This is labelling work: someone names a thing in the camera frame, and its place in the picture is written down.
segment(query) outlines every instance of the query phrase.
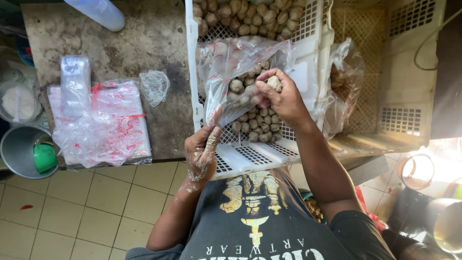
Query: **white plastic crate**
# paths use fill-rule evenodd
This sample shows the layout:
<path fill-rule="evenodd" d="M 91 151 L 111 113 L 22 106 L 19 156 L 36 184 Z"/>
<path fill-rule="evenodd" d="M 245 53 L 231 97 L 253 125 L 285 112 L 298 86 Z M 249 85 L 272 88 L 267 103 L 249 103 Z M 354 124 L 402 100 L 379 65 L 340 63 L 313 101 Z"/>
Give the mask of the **white plastic crate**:
<path fill-rule="evenodd" d="M 314 111 L 315 103 L 313 100 L 317 100 L 318 96 L 324 93 L 319 87 L 318 79 L 321 71 L 326 71 L 322 67 L 325 66 L 325 62 L 320 62 L 318 56 L 322 52 L 319 49 L 322 46 L 320 45 L 322 33 L 328 31 L 327 25 L 323 26 L 323 21 L 326 24 L 329 20 L 328 7 L 327 0 L 324 2 L 322 0 L 307 0 L 304 13 L 299 20 L 299 27 L 291 38 L 295 43 L 294 56 L 296 60 L 294 71 L 289 75 L 296 82 L 309 111 Z M 231 32 L 227 26 L 217 23 L 214 27 L 209 28 L 208 35 L 198 38 L 197 24 L 193 21 L 192 0 L 186 1 L 186 27 L 188 28 L 188 62 L 194 110 L 193 121 L 195 131 L 197 131 L 202 126 L 205 98 L 197 92 L 196 44 L 198 41 L 203 42 L 216 37 L 237 37 L 237 34 Z M 329 42 L 331 45 L 333 35 L 331 35 Z M 330 45 L 325 44 L 323 46 L 325 48 L 323 50 L 324 55 L 326 52 L 328 54 Z M 315 87 L 308 86 L 308 82 L 314 82 Z M 319 118 L 317 122 L 321 128 L 323 118 Z M 234 134 L 231 131 L 231 124 L 221 130 L 222 134 L 216 151 L 218 169 L 213 180 L 300 162 L 294 133 L 282 122 L 281 135 L 283 138 L 272 144 L 249 142 L 248 134 L 241 133 L 240 136 Z"/>

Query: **crumpled plastic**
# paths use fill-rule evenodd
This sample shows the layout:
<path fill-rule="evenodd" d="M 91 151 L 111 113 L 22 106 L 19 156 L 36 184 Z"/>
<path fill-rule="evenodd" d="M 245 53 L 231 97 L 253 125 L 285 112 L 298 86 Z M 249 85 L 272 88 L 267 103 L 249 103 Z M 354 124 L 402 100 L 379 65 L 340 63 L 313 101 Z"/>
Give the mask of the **crumpled plastic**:
<path fill-rule="evenodd" d="M 289 40 L 276 42 L 260 36 L 218 38 L 198 44 L 196 71 L 199 76 L 198 92 L 206 97 L 204 122 L 209 122 L 221 107 L 217 126 L 223 127 L 255 106 L 252 101 L 253 85 L 246 87 L 237 101 L 227 102 L 231 80 L 273 55 L 270 68 L 278 67 L 288 73 L 294 65 L 294 50 Z"/>
<path fill-rule="evenodd" d="M 96 83 L 88 113 L 73 120 L 57 115 L 60 91 L 50 87 L 48 96 L 56 123 L 53 140 L 61 148 L 58 155 L 65 157 L 68 169 L 76 164 L 90 168 L 103 162 L 121 166 L 152 161 L 137 81 Z"/>
<path fill-rule="evenodd" d="M 365 63 L 352 39 L 332 45 L 328 68 L 338 73 L 335 76 L 331 76 L 330 71 L 326 73 L 329 77 L 328 86 L 324 88 L 327 93 L 320 95 L 326 98 L 316 107 L 317 113 L 324 114 L 322 134 L 327 140 L 338 133 L 348 133 L 348 119 L 363 86 Z"/>
<path fill-rule="evenodd" d="M 140 73 L 141 91 L 147 102 L 156 107 L 160 102 L 165 102 L 170 87 L 170 80 L 162 71 L 149 70 L 148 73 Z"/>

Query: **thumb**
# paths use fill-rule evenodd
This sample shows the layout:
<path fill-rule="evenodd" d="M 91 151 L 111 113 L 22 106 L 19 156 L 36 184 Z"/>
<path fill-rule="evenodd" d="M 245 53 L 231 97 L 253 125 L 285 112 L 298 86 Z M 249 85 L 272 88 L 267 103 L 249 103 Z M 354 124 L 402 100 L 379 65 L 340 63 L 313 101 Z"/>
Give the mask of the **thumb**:
<path fill-rule="evenodd" d="M 282 95 L 277 93 L 272 86 L 260 80 L 258 80 L 255 85 L 258 90 L 271 101 L 271 103 L 274 105 L 279 105 L 281 103 Z"/>

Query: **clear plastic bag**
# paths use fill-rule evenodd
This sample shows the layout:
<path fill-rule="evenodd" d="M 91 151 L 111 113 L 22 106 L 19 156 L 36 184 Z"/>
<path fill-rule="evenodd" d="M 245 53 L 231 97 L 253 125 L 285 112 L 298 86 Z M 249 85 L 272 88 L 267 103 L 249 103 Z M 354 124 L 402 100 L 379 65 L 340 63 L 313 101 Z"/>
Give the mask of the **clear plastic bag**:
<path fill-rule="evenodd" d="M 348 118 L 354 110 L 364 81 L 365 63 L 352 39 L 331 47 L 326 98 L 318 102 L 317 113 L 324 113 L 322 133 L 327 140 L 348 133 Z"/>
<path fill-rule="evenodd" d="M 270 67 L 278 67 L 288 73 L 294 65 L 294 50 L 289 40 L 276 42 L 259 36 L 214 39 L 200 43 L 196 50 L 196 66 L 200 79 L 198 92 L 206 96 L 204 122 L 209 122 L 221 107 L 223 112 L 217 126 L 223 127 L 255 106 L 252 101 L 253 85 L 246 87 L 238 99 L 228 102 L 228 85 L 231 80 L 273 55 Z"/>
<path fill-rule="evenodd" d="M 54 142 L 61 148 L 68 169 L 94 167 L 106 162 L 141 164 L 152 161 L 147 126 L 141 106 L 139 84 L 120 79 L 96 83 L 88 114 L 75 120 L 57 116 L 61 100 L 59 87 L 49 87 L 48 96 L 55 118 Z"/>
<path fill-rule="evenodd" d="M 77 119 L 90 108 L 90 61 L 82 55 L 61 58 L 61 116 Z"/>

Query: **green cup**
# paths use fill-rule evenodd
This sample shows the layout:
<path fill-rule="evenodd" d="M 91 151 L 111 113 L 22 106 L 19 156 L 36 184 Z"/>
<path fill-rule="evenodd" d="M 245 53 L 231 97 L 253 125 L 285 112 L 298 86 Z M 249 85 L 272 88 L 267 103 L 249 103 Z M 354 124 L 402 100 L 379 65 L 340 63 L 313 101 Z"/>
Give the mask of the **green cup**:
<path fill-rule="evenodd" d="M 34 161 L 39 173 L 45 172 L 58 164 L 55 148 L 48 144 L 37 144 L 34 146 Z"/>

